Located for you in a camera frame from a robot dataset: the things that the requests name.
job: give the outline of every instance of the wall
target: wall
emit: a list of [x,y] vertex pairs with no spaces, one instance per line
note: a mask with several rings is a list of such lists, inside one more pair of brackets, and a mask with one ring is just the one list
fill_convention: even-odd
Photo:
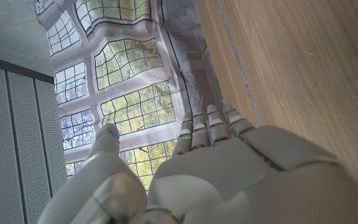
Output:
[[53,84],[0,69],[0,223],[36,223],[64,163]]

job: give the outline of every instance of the green foliage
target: green foliage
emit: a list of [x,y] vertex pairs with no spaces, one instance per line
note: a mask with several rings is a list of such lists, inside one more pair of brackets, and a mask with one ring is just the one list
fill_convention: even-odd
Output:
[[98,87],[100,90],[109,86],[109,78],[107,76],[98,78]]
[[128,107],[128,118],[135,118],[141,116],[140,104],[136,104]]
[[111,113],[114,112],[114,107],[112,106],[111,101],[107,101],[105,103],[102,103],[101,107],[102,107],[102,114],[103,115],[111,114]]
[[156,159],[165,156],[164,148],[162,143],[154,144],[148,147],[151,159]]
[[175,120],[175,113],[173,112],[173,108],[160,110],[157,113],[160,124],[165,124]]
[[91,18],[91,22],[94,22],[96,19],[103,17],[103,10],[101,8],[93,9],[89,12],[89,17]]
[[134,9],[135,8],[135,2],[134,1],[128,1],[128,0],[119,0],[119,6],[121,8]]
[[135,74],[138,74],[138,73],[146,70],[146,63],[143,58],[130,62],[130,65],[131,65],[132,71],[134,71]]
[[150,113],[144,116],[144,124],[145,124],[145,128],[149,128],[152,126],[156,126],[158,125],[158,118],[157,118],[157,113]]
[[140,47],[140,42],[137,40],[125,39],[124,41],[127,49]]
[[145,57],[159,57],[157,49],[144,49],[144,56]]
[[158,96],[155,98],[157,110],[171,107],[171,97],[169,95]]
[[139,90],[139,94],[140,94],[140,100],[141,101],[145,101],[148,99],[153,98],[153,88],[152,86],[143,88],[141,90]]
[[103,7],[118,7],[117,0],[102,0]]
[[104,56],[100,53],[94,58],[96,66],[102,65],[104,62]]
[[120,135],[127,134],[131,132],[131,127],[129,126],[129,121],[123,121],[116,124],[117,129]]
[[129,61],[133,61],[143,57],[143,51],[141,48],[129,49],[127,50],[127,54],[128,54]]
[[151,166],[150,166],[150,162],[149,162],[149,161],[138,162],[138,163],[136,163],[136,167],[137,167],[137,173],[138,173],[139,175],[152,174],[152,168],[151,168]]
[[114,105],[116,110],[123,109],[127,106],[127,101],[125,96],[120,96],[112,100],[112,104]]
[[144,49],[155,49],[155,41],[154,39],[148,41],[142,41],[140,43]]
[[147,152],[147,147],[140,149],[135,149],[135,158],[136,162],[143,162],[149,159],[149,153]]
[[161,67],[162,66],[161,59],[159,57],[147,58],[146,59],[146,66],[147,66],[148,69]]
[[171,156],[173,152],[173,148],[175,147],[175,144],[177,143],[176,140],[171,140],[164,142],[165,152],[167,153],[167,156]]
[[125,95],[125,99],[128,102],[128,106],[134,105],[140,102],[139,93],[137,91]]
[[66,164],[66,171],[67,171],[67,175],[74,175],[75,174],[74,164]]
[[119,19],[119,8],[117,8],[117,7],[105,7],[103,9],[103,11],[104,11],[104,16],[105,17]]
[[122,152],[121,157],[125,164],[135,163],[135,154],[133,150]]
[[120,70],[110,73],[109,80],[110,80],[110,85],[121,82],[122,78],[121,78]]
[[101,78],[107,73],[106,65],[100,65],[96,67],[96,77]]
[[147,175],[147,176],[144,176],[144,177],[139,177],[139,180],[142,182],[144,188],[146,190],[149,189],[150,187],[150,183],[152,182],[152,179],[153,179],[153,175]]
[[155,111],[154,100],[150,99],[140,104],[143,114]]
[[116,111],[114,121],[120,122],[120,121],[125,121],[125,120],[128,120],[127,108]]
[[153,85],[154,96],[160,96],[169,94],[169,88],[167,82],[160,82]]
[[88,10],[102,7],[100,0],[89,0],[88,2],[86,2],[86,5],[88,7]]
[[164,161],[166,160],[165,157],[163,158],[160,158],[160,159],[154,159],[152,160],[152,171],[153,171],[153,174],[155,173],[155,171],[157,170],[157,168],[161,165],[161,163],[163,163]]
[[132,131],[137,131],[138,129],[144,129],[144,123],[142,117],[133,118],[129,120],[129,122],[131,124]]
[[114,124],[114,113],[104,117],[103,124],[106,124],[106,123]]
[[128,167],[131,169],[131,171],[137,175],[137,171],[136,171],[136,164],[130,164],[128,165]]
[[109,46],[114,54],[125,50],[124,40],[110,42]]
[[127,10],[121,8],[121,19],[135,20],[136,19],[135,10]]

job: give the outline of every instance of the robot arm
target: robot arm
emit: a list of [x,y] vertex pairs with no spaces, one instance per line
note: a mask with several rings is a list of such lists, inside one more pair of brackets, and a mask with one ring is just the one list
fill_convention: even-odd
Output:
[[335,156],[284,129],[255,128],[230,105],[223,110],[232,134],[213,105],[208,127],[201,108],[184,115],[147,198],[118,157],[116,127],[106,124],[39,223],[358,223],[358,182]]

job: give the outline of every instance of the window pane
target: window pane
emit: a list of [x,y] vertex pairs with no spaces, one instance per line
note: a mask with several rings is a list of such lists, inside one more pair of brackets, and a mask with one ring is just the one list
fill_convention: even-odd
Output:
[[[153,89],[158,97],[153,98]],[[102,103],[101,111],[103,124],[115,123],[121,135],[176,119],[168,82],[156,83]]]
[[135,163],[135,154],[133,150],[122,152],[121,157],[125,164]]
[[67,175],[74,175],[75,174],[74,164],[66,164],[66,171],[67,171]]
[[[133,21],[141,15],[150,15],[146,0],[77,0],[75,8],[78,20],[91,16],[92,21],[103,17]],[[91,24],[83,24],[85,31],[90,26]]]
[[60,125],[64,150],[93,143],[93,117],[90,109],[60,118]]
[[155,171],[157,170],[157,168],[161,165],[161,163],[163,163],[164,161],[166,160],[165,157],[163,158],[160,158],[160,159],[154,159],[152,160],[152,171],[153,171],[153,174],[155,173]]
[[64,12],[59,20],[47,32],[51,55],[61,51],[80,40],[70,17]]
[[75,172],[78,172],[82,166],[84,165],[85,161],[79,161],[74,163]]
[[172,108],[160,110],[157,112],[157,114],[160,124],[165,124],[175,120],[175,113],[173,112]]
[[149,146],[149,154],[150,154],[151,159],[164,157],[165,152],[164,152],[163,144],[160,143],[160,144],[154,144],[154,145]]
[[167,153],[167,156],[172,155],[173,148],[175,147],[176,143],[177,143],[176,140],[164,142],[164,148],[165,148],[165,152]]
[[58,105],[88,94],[84,62],[55,74],[55,92]]
[[99,90],[147,69],[163,66],[154,39],[112,41],[106,44],[94,59]]
[[149,159],[149,153],[147,152],[147,147],[135,149],[135,158],[136,162],[142,162]]
[[149,161],[136,163],[137,173],[139,175],[152,174],[152,168]]
[[152,175],[147,175],[145,177],[139,177],[139,180],[142,182],[145,190],[149,189],[152,179],[153,179]]

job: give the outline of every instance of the wood grain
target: wood grain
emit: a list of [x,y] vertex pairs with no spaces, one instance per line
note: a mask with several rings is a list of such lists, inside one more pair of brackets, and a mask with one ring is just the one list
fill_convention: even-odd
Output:
[[[206,30],[214,34],[220,34],[219,38],[205,39],[208,51],[211,54],[214,71],[217,74],[219,86],[221,86],[222,94],[223,96],[231,96],[224,97],[225,103],[236,105],[236,109],[240,111],[245,118],[253,125],[257,125],[236,58],[234,54],[225,54],[225,52],[230,52],[232,47],[229,37],[226,35],[224,24],[222,21],[211,22],[211,18],[221,18],[219,9],[214,4],[206,4],[202,1],[194,1],[194,4],[196,5],[196,9],[201,10],[201,13],[205,15],[199,16],[200,22],[203,25],[202,29],[204,34]],[[225,55],[225,57],[214,57],[214,55]],[[227,86],[237,85],[241,87],[238,89],[227,88]]]
[[[228,42],[221,17],[206,12],[218,5],[195,2],[214,65],[231,61],[233,52],[211,50]],[[323,146],[358,175],[358,1],[220,3],[262,124]],[[219,68],[225,100],[232,99],[236,107],[248,103],[225,90],[244,88],[242,83],[219,78],[229,74],[235,80],[239,73]]]

